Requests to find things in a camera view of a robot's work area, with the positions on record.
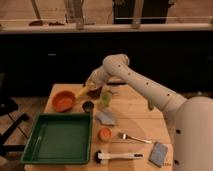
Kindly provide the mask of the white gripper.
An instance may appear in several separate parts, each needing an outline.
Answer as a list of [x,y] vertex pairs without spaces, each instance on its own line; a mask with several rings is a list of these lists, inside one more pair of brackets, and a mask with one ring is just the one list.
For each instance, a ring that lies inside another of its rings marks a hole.
[[89,78],[86,81],[86,84],[83,84],[83,90],[85,92],[96,90],[107,83],[110,75],[105,71],[103,67],[95,69]]

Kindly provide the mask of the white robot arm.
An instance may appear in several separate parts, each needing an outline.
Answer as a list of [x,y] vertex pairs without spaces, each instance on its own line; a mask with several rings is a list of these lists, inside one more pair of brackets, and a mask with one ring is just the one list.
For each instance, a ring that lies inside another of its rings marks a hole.
[[213,99],[185,98],[135,72],[125,54],[109,55],[86,81],[90,90],[115,76],[150,101],[175,123],[173,171],[213,171]]

